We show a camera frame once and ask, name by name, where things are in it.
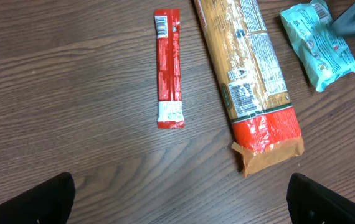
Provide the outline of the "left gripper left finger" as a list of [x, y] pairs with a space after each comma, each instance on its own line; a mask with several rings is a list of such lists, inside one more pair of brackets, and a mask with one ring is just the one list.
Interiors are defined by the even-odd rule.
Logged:
[[66, 224], [74, 199], [74, 179], [63, 172], [0, 204], [0, 223]]

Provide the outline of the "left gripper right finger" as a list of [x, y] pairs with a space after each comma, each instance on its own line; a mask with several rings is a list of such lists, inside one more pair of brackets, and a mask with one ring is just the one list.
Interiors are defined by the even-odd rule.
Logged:
[[355, 224], [355, 203], [313, 181], [294, 173], [286, 200], [293, 224]]

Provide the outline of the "teal tissue packet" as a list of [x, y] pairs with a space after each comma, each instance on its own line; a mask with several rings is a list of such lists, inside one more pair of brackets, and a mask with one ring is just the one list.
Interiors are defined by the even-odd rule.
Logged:
[[333, 18], [324, 0], [297, 4], [280, 13], [293, 50], [317, 92], [355, 73], [355, 58], [345, 39], [329, 26]]

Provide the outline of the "red snack package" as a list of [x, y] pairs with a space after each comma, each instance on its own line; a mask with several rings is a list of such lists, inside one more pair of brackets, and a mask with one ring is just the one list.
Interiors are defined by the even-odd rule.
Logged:
[[194, 5], [243, 175], [302, 155], [300, 125], [258, 2], [195, 0]]

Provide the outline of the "red stick sachet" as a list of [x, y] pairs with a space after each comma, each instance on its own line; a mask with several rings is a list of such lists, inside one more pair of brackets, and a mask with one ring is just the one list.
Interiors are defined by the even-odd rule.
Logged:
[[157, 43], [158, 128], [184, 127], [181, 90], [180, 10], [154, 12]]

